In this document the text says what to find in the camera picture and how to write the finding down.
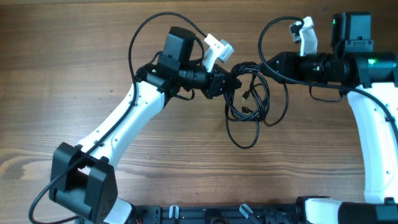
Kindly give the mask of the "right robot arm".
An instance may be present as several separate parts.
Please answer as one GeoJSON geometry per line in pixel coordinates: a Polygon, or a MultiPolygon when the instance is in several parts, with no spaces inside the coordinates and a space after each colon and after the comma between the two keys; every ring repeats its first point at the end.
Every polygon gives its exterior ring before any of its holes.
{"type": "Polygon", "coordinates": [[[397,54],[375,52],[368,12],[335,14],[332,53],[320,53],[310,17],[291,17],[299,52],[262,59],[262,73],[282,84],[338,90],[347,97],[358,127],[364,162],[364,202],[303,196],[294,223],[397,222],[397,54]]]}

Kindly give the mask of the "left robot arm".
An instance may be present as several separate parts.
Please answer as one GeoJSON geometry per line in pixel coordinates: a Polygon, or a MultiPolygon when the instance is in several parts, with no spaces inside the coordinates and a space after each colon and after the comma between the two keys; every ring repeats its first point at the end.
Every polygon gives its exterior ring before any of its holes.
{"type": "Polygon", "coordinates": [[[142,128],[181,89],[200,90],[208,99],[241,86],[221,67],[234,48],[225,40],[172,27],[163,50],[136,73],[136,81],[118,107],[77,145],[62,143],[52,159],[50,200],[84,223],[131,223],[134,206],[119,198],[115,170],[142,128]],[[201,58],[190,58],[194,43],[208,45],[201,58]]]}

